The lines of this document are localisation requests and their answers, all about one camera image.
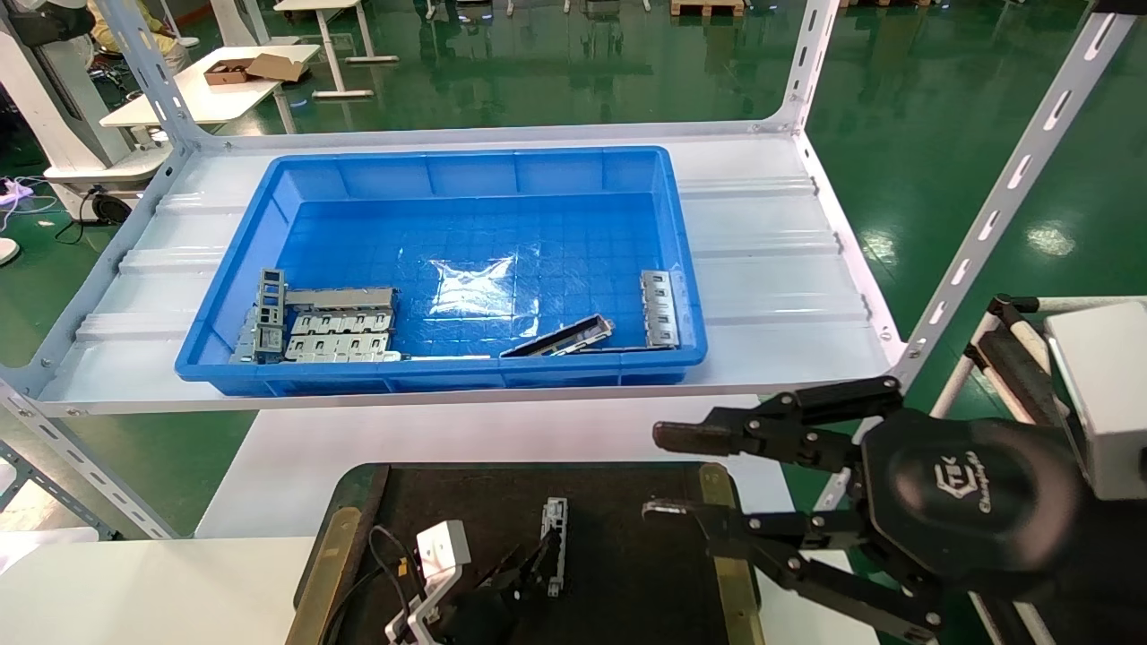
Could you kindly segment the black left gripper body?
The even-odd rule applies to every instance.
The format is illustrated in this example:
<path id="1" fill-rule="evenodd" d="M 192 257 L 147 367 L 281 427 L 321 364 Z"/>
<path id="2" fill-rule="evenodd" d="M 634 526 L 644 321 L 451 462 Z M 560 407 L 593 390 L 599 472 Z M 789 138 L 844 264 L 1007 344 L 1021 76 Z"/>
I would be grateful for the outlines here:
<path id="1" fill-rule="evenodd" d="M 478 586 L 451 597 L 439 625 L 442 644 L 508 644 L 520 620 L 522 592 Z"/>

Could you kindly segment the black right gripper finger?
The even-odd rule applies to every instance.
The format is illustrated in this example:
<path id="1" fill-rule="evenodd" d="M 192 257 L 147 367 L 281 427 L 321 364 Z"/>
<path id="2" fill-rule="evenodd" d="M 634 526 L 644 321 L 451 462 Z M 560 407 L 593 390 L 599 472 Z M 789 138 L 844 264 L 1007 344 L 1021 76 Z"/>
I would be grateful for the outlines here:
<path id="1" fill-rule="evenodd" d="M 642 516 L 687 526 L 703 538 L 709 555 L 746 561 L 783 590 L 902 642 L 933 642 L 943 624 L 927 586 L 906 595 L 804 555 L 872 546 L 871 531 L 852 511 L 746 514 L 720 503 L 651 499 L 643 503 Z"/>
<path id="2" fill-rule="evenodd" d="M 655 422 L 651 438 L 673 453 L 746 454 L 837 473 L 859 465 L 861 449 L 828 425 L 884 419 L 902 405 L 900 380 L 868 376 L 778 393 L 756 407 L 712 407 L 700 422 Z"/>

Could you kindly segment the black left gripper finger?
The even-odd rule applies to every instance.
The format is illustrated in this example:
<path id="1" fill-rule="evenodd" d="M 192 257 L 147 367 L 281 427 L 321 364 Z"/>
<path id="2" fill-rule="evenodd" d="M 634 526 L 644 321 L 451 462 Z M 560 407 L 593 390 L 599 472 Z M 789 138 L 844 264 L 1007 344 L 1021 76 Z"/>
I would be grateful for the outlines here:
<path id="1" fill-rule="evenodd" d="M 528 558 L 528 589 L 536 595 L 557 598 L 565 585 L 565 539 L 561 533 L 544 533 Z"/>
<path id="2" fill-rule="evenodd" d="M 535 547 L 513 547 L 487 576 L 487 586 L 504 593 L 548 593 L 551 583 L 551 537 Z"/>

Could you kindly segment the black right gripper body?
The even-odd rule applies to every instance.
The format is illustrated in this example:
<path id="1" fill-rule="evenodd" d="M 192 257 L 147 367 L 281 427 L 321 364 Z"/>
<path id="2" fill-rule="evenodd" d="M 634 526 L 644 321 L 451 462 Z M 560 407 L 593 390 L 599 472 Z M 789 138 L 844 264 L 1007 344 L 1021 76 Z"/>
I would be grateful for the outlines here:
<path id="1" fill-rule="evenodd" d="M 1044 427 L 905 407 L 860 452 L 882 542 L 962 590 L 1021 598 L 1050 586 L 1090 505 L 1072 450 Z"/>

